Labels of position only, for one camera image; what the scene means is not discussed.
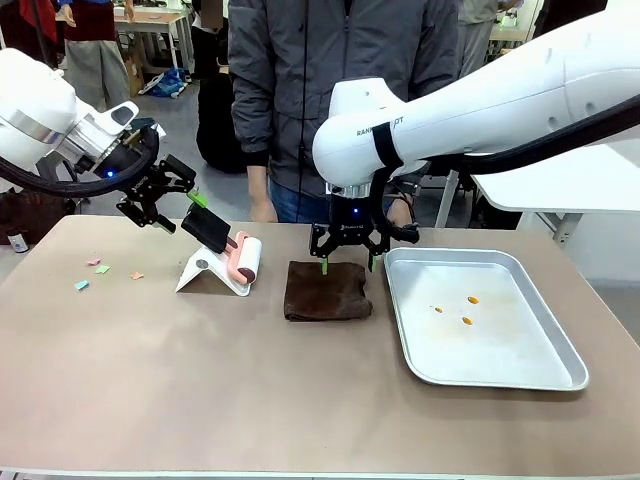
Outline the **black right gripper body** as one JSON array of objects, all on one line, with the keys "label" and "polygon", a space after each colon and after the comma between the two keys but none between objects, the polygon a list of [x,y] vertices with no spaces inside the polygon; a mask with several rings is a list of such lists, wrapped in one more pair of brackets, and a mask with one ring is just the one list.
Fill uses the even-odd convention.
[{"label": "black right gripper body", "polygon": [[368,197],[332,195],[329,208],[328,242],[370,243],[374,231]]}]

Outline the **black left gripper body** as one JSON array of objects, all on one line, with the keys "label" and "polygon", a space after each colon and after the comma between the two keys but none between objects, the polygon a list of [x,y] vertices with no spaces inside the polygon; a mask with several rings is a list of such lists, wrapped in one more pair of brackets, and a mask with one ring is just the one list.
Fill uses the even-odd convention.
[{"label": "black left gripper body", "polygon": [[158,151],[158,142],[117,144],[113,147],[99,163],[99,177],[108,183],[100,195],[130,188],[151,169]]}]

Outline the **person left hand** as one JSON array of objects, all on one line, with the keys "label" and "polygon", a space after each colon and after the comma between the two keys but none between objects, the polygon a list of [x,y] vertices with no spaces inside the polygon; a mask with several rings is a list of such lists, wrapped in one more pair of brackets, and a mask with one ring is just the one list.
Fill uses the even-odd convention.
[{"label": "person left hand", "polygon": [[396,194],[387,210],[388,220],[397,227],[405,227],[415,222],[413,198],[404,193]]}]

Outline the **person right hand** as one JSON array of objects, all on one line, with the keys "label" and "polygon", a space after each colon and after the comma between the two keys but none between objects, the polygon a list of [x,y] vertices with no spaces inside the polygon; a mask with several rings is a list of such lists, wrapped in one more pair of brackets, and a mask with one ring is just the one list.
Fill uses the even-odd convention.
[{"label": "person right hand", "polygon": [[276,210],[267,193],[251,197],[250,219],[259,223],[278,222]]}]

